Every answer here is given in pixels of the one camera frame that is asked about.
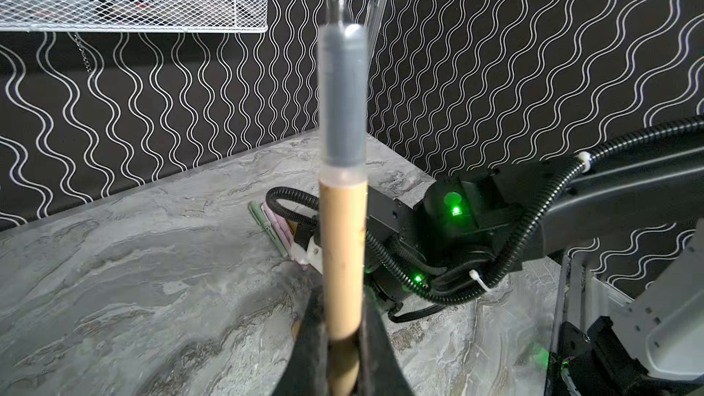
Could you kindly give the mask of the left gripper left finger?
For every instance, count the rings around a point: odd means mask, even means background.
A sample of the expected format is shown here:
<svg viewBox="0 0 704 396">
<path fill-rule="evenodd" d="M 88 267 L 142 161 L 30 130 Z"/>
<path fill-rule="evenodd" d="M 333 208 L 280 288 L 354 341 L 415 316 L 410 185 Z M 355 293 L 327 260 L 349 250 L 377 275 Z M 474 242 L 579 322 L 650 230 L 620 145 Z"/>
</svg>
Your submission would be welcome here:
<svg viewBox="0 0 704 396">
<path fill-rule="evenodd" d="M 314 289 L 294 342 L 293 352 L 273 396 L 329 394 L 327 358 L 329 337 L 326 330 L 324 290 Z"/>
</svg>

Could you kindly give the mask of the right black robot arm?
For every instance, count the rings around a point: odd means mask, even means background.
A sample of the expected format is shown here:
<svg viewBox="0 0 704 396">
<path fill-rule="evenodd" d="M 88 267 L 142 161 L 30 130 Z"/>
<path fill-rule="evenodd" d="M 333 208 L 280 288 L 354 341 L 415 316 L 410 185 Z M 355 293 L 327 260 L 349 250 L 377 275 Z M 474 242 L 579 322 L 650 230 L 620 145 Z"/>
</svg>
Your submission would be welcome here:
<svg viewBox="0 0 704 396">
<path fill-rule="evenodd" d="M 644 128 L 547 161 L 462 170 L 415 205 L 368 193 L 364 282 L 386 307 L 470 302 L 524 262 L 587 238 L 703 214 L 703 120 Z"/>
</svg>

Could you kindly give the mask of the tan pen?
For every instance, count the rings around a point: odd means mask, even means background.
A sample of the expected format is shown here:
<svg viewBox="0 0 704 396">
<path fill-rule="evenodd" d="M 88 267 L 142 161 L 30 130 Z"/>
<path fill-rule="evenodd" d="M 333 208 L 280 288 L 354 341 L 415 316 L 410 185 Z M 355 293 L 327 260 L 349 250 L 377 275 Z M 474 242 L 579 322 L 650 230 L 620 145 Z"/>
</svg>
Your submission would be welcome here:
<svg viewBox="0 0 704 396">
<path fill-rule="evenodd" d="M 321 169 L 320 236 L 326 374 L 333 395 L 352 394 L 359 375 L 368 177 L 366 119 L 368 36 L 350 20 L 347 0 L 326 0 L 317 62 Z"/>
</svg>

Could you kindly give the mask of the green pen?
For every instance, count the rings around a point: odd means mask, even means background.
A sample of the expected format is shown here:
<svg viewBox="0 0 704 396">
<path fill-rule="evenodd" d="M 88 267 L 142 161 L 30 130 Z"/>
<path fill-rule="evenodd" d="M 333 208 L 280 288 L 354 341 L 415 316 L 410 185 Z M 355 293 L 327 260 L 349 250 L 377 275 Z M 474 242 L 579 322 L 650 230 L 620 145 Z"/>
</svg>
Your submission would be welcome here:
<svg viewBox="0 0 704 396">
<path fill-rule="evenodd" d="M 249 212 L 255 222 L 258 224 L 258 226 L 265 232 L 265 234 L 268 236 L 269 240 L 277 249 L 278 253 L 282 256 L 282 258 L 287 259 L 289 257 L 288 252 L 284 245 L 282 244 L 279 236 L 275 232 L 272 223 L 270 222 L 269 218 L 266 216 L 264 211 L 261 208 L 261 204 L 256 202 L 256 201 L 250 201 L 247 204 L 247 209 L 249 209 Z"/>
</svg>

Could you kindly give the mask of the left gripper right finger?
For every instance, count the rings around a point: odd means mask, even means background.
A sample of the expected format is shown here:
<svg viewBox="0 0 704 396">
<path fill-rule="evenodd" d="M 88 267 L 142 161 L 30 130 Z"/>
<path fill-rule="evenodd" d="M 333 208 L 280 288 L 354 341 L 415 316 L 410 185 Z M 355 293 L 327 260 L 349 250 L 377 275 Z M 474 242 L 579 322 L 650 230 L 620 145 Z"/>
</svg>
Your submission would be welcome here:
<svg viewBox="0 0 704 396">
<path fill-rule="evenodd" d="M 395 357 L 370 288 L 363 289 L 357 395 L 414 395 Z"/>
</svg>

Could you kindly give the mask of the pink pen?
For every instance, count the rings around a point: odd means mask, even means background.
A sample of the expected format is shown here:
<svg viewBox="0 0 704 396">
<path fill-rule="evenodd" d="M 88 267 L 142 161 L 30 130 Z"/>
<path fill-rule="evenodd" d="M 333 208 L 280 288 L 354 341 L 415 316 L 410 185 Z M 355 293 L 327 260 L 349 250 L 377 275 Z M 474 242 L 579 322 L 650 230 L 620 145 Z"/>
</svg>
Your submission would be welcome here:
<svg viewBox="0 0 704 396">
<path fill-rule="evenodd" d="M 266 203 L 261 204 L 262 211 L 267 216 L 271 226 L 284 246 L 289 258 L 306 271 L 309 267 L 306 251 L 294 241 L 294 234 L 286 219 L 275 214 Z"/>
</svg>

